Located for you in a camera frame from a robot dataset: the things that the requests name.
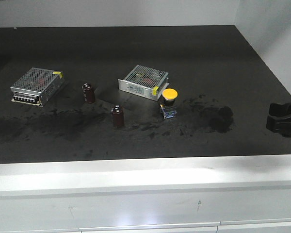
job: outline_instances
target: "white wall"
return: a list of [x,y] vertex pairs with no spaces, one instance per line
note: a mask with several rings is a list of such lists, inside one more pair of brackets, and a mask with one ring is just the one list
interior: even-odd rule
[[4,0],[0,27],[231,25],[239,0]]
[[241,0],[235,25],[291,94],[291,0]]

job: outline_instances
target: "yellow mushroom button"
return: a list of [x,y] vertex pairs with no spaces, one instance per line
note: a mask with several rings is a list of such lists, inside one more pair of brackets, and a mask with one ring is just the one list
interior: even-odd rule
[[175,89],[165,89],[162,93],[163,97],[167,100],[174,100],[178,96],[178,92]]

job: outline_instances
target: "white cabinet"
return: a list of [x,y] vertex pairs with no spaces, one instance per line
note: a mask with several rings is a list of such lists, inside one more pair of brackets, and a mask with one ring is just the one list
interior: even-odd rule
[[291,233],[291,222],[218,226],[218,233]]
[[[127,233],[128,230],[116,231],[82,231],[82,233]],[[129,230],[129,233],[216,233],[217,227],[189,227],[175,229]]]

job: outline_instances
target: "perforated metal cover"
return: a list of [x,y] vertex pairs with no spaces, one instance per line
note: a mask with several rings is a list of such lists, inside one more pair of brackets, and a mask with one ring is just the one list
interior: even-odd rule
[[12,87],[43,92],[58,76],[58,74],[53,74],[53,72],[53,70],[31,68]]
[[156,86],[160,86],[167,75],[167,72],[137,65],[128,74],[128,76],[126,76],[124,81],[128,81],[152,89]]

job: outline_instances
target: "yellow label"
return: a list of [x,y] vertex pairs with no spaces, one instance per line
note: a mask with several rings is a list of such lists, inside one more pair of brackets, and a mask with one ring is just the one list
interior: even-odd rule
[[153,91],[152,91],[152,95],[153,96],[155,96],[156,94],[157,94],[157,89],[158,89],[159,87],[158,86],[155,86],[154,88],[153,88]]
[[59,74],[59,77],[62,78],[63,77],[63,73],[60,71],[54,71],[53,74]]

